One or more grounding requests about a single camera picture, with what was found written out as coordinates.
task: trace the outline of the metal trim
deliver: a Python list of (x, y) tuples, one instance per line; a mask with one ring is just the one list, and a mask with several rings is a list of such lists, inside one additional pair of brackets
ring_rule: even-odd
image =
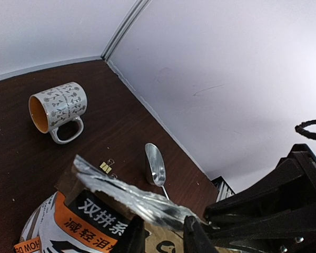
[(147, 7), (147, 5), (151, 2), (151, 0), (137, 0), (136, 3), (132, 6), (129, 10), (113, 36), (111, 37), (110, 41), (108, 42), (107, 46), (105, 47), (101, 58), (108, 62), (109, 58), (121, 42), (124, 35), (128, 32), (131, 25), (135, 22), (138, 18), (139, 14)]
[(78, 63), (78, 62), (88, 62), (88, 61), (95, 61), (95, 60), (102, 60), (102, 59), (101, 59), (101, 57), (99, 55), (97, 55), (97, 56), (76, 58), (76, 59), (70, 59), (70, 60), (59, 61), (59, 62), (51, 62), (51, 63), (46, 63), (46, 64), (33, 66), (33, 67), (27, 67), (25, 69), (21, 69), (21, 70), (16, 70), (16, 71), (11, 71), (11, 72), (8, 72), (8, 73), (0, 74), (0, 81), (4, 80), (4, 79), (11, 78), (11, 77), (14, 77), (14, 76), (23, 75), (23, 74), (26, 74), (26, 73), (29, 73), (29, 72), (49, 69), (50, 67), (59, 67), (59, 66), (73, 64), (73, 63)]

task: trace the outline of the brown table surface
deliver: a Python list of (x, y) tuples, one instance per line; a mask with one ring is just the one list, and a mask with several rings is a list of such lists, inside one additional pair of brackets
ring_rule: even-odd
[[(34, 126), (27, 101), (31, 94), (71, 81), (88, 97), (85, 129), (73, 142), (58, 145)], [(111, 158), (119, 179), (162, 194), (145, 180), (147, 142), (163, 154), (171, 200), (201, 217), (215, 202), (217, 189), (103, 61), (0, 81), (0, 252), (13, 252), (27, 219), (55, 192), (55, 182), (76, 154), (96, 167)]]

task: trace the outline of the spoon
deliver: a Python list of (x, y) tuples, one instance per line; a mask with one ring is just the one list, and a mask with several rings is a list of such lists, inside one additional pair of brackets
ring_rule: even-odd
[(145, 153), (147, 181), (152, 185), (163, 188), (166, 198), (170, 200), (164, 187), (166, 181), (166, 171), (162, 154), (160, 153), (157, 146), (152, 143), (147, 143), (145, 145)]

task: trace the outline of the mug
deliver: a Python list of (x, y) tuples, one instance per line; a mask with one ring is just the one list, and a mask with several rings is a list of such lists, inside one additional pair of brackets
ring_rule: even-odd
[[(75, 82), (31, 95), (28, 105), (37, 129), (50, 133), (57, 144), (69, 143), (83, 131), (80, 115), (86, 111), (87, 97), (83, 88)], [(67, 140), (61, 140), (57, 135), (58, 128), (69, 121), (78, 123), (78, 132)]]

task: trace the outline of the spoon handle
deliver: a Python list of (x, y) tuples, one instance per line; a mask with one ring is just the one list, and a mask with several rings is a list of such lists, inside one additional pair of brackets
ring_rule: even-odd
[(165, 187), (164, 187), (164, 186), (162, 186), (162, 188), (163, 188), (163, 191), (164, 191), (164, 194), (165, 194), (165, 196), (166, 196), (167, 200), (170, 200), (169, 195), (167, 195), (167, 192), (166, 192), (166, 190), (165, 190)]

